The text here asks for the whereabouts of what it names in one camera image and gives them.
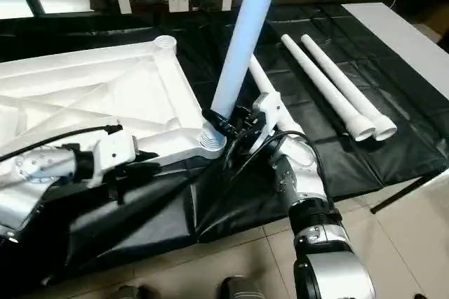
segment black wire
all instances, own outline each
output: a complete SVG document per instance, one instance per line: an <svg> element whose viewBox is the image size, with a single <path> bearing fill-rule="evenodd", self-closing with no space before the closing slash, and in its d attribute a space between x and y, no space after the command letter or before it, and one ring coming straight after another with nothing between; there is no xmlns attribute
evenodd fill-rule
<svg viewBox="0 0 449 299"><path fill-rule="evenodd" d="M326 191L326 194L328 194L327 191L327 181L326 181L326 175L324 173L324 169L323 169L323 162L321 160L321 157L318 153L318 150L315 146L315 144L309 139L309 137L307 137L307 135L305 135L304 133L298 132L298 131L284 131L284 132L280 132L277 133L275 135L273 135L270 139L265 140L260 147L251 154L250 157L248 157L248 159L245 161L245 163L242 165L242 167L240 167L240 169L235 173L234 177L231 180L234 180L245 168L246 166L251 163L251 161L253 161L258 155L259 153L270 143L274 142L275 140L278 140L279 138L283 138L284 136L287 135L298 135L301 138L303 138L306 142L306 144L308 146L311 147L311 149L314 151L315 157L316 157L316 170L318 172L318 175L320 176L321 180L323 181L323 185L324 185L324 189Z"/></svg>
<svg viewBox="0 0 449 299"><path fill-rule="evenodd" d="M14 152L11 152L9 154L5 154L2 157L0 157L0 162L6 161L8 159L11 159L12 157L16 157L17 155L21 155L21 154L23 154L25 152L28 152L30 150L33 150L34 148L46 145L46 144L48 144L50 142L54 142L54 141L57 141L57 140L68 138L69 136L78 135L78 134L82 134L82 133L96 132L96 131L106 131L106 132L109 133L113 129L115 129L115 128L113 126L111 126L111 125L98 126L98 127L83 128L83 129L79 129L77 131L72 131L72 132L67 132L67 133L63 133L63 134L60 134L60 135L56 135L56 136L53 136L51 138L48 138L48 139L36 142L33 145L29 145L29 146L23 147L22 149L15 150Z"/></svg>
<svg viewBox="0 0 449 299"><path fill-rule="evenodd" d="M236 146L239 144L239 142L241 142L245 138L245 136L248 134L248 132L249 132L249 130L241 132L237 136L237 138L235 138L235 140L232 141L231 145L227 149L226 154L224 156L224 161L223 161L223 166L222 166L222 173L224 171L226 171L226 169L228 168L227 166L229 164L229 160L231 159L232 152L236 149Z"/></svg>

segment white pvc pipe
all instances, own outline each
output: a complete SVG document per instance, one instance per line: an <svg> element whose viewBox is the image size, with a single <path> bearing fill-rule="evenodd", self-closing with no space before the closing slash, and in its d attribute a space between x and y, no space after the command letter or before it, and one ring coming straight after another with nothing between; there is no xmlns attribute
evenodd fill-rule
<svg viewBox="0 0 449 299"><path fill-rule="evenodd" d="M338 87L340 92L350 101L350 103L362 115L372 121L376 127L374 139L382 141L398 130L391 119L379 112L379 110L367 99L366 96L349 80L348 77L338 68L338 66L320 49L318 45L308 35L301 37L302 43L307 50L315 57L324 71L328 74L332 82Z"/></svg>
<svg viewBox="0 0 449 299"><path fill-rule="evenodd" d="M375 131L373 123L351 105L290 36L284 34L281 40L340 118L342 118L348 133L355 141L362 141L370 137Z"/></svg>
<svg viewBox="0 0 449 299"><path fill-rule="evenodd" d="M211 107L225 118L229 118L234 109L270 2L243 0L241 4Z"/></svg>
<svg viewBox="0 0 449 299"><path fill-rule="evenodd" d="M253 75L254 81L260 92L276 92L276 89L273 87L272 83L267 77L267 74L262 69L262 66L260 66L257 58L254 55L252 55L250 59L250 72ZM301 126L298 125L295 120L293 120L292 116L290 115L282 101L277 125L281 131L298 131L304 133Z"/></svg>

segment black plastic sheet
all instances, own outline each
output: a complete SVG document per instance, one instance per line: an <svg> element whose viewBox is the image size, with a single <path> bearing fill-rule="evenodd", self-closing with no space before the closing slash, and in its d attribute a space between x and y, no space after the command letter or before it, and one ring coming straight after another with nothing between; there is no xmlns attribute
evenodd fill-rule
<svg viewBox="0 0 449 299"><path fill-rule="evenodd" d="M0 21L0 61L151 41L171 34L178 60L202 107L210 107L236 13L154 14ZM280 42L309 34L398 126L384 142L354 142L344 124ZM316 142L331 195L345 199L448 166L449 102L341 6L272 8L255 50L293 118ZM239 104L259 95L247 75ZM0 243L8 284L33 286L131 263L211 241L286 215L274 172L263 159L233 185L220 160L141 171L124 180L125 204L107 186L50 202L20 244ZM24 265L39 265L27 268Z"/></svg>

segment floor tile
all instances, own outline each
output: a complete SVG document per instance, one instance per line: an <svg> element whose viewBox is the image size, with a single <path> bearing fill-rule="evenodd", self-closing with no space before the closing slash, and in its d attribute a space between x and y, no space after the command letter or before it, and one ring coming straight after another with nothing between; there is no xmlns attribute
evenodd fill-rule
<svg viewBox="0 0 449 299"><path fill-rule="evenodd" d="M268 237L274 257L281 271L282 279L287 286L290 298L296 298L295 279L293 278L293 263L296 260L293 248L293 232L286 230Z"/></svg>
<svg viewBox="0 0 449 299"><path fill-rule="evenodd" d="M164 299L213 299L222 280L236 274L255 279L267 299L288 299L266 238L148 274L136 282L157 289Z"/></svg>
<svg viewBox="0 0 449 299"><path fill-rule="evenodd" d="M127 281L126 283L116 284L113 286L109 286L107 288L103 288L99 291L93 291L82 295L77 295L74 297L69 297L68 299L108 299L111 294L113 294L115 291L117 291L122 286L134 286L135 285L135 279L131 281Z"/></svg>
<svg viewBox="0 0 449 299"><path fill-rule="evenodd" d="M290 220L288 218L283 218L281 220L277 220L276 222L271 222L264 225L265 234L267 236L290 230L291 228L292 227L290 226Z"/></svg>
<svg viewBox="0 0 449 299"><path fill-rule="evenodd" d="M400 192L405 187L411 185L413 182L418 180L418 178L414 178L409 181L401 182L396 185L390 185L388 187L385 187L377 192L371 192L369 194L364 194L363 196L360 196L363 198L363 200L369 205L370 207L373 207L380 202L384 201L385 199L388 199L390 196L393 196L395 193Z"/></svg>
<svg viewBox="0 0 449 299"><path fill-rule="evenodd" d="M376 217L362 208L343 215L351 243L373 280L377 299L411 299L421 293Z"/></svg>
<svg viewBox="0 0 449 299"><path fill-rule="evenodd" d="M132 267L116 267L105 272L88 274L58 285L49 286L43 290L21 296L20 299L65 299L106 288L113 284L130 281L133 278Z"/></svg>
<svg viewBox="0 0 449 299"><path fill-rule="evenodd" d="M335 202L335 206L340 213L347 213L348 211L363 208L364 206L367 206L367 204L363 197L353 197L352 199Z"/></svg>
<svg viewBox="0 0 449 299"><path fill-rule="evenodd" d="M388 236L366 208L343 214L344 225L358 256L367 267L377 299L411 299L420 288ZM291 298L295 295L293 233L288 230L268 237Z"/></svg>
<svg viewBox="0 0 449 299"><path fill-rule="evenodd" d="M420 187L376 216L429 298L449 298L447 176Z"/></svg>
<svg viewBox="0 0 449 299"><path fill-rule="evenodd" d="M207 244L195 244L180 250L171 251L158 255L153 258L143 260L134 264L135 277L141 277L149 272L157 272L164 270L168 267L172 267L181 263L185 263L189 260L197 259L211 253L216 253L232 246L244 244L249 241L264 237L264 230L262 227L256 227L254 229L234 234L217 241L212 241Z"/></svg>

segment light blue pipe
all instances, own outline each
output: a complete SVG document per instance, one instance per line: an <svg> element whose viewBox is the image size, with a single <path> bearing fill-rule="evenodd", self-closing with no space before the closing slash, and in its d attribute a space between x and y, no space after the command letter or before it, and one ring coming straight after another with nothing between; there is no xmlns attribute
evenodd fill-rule
<svg viewBox="0 0 449 299"><path fill-rule="evenodd" d="M271 1L243 0L241 4L211 107L226 118L234 109Z"/></svg>

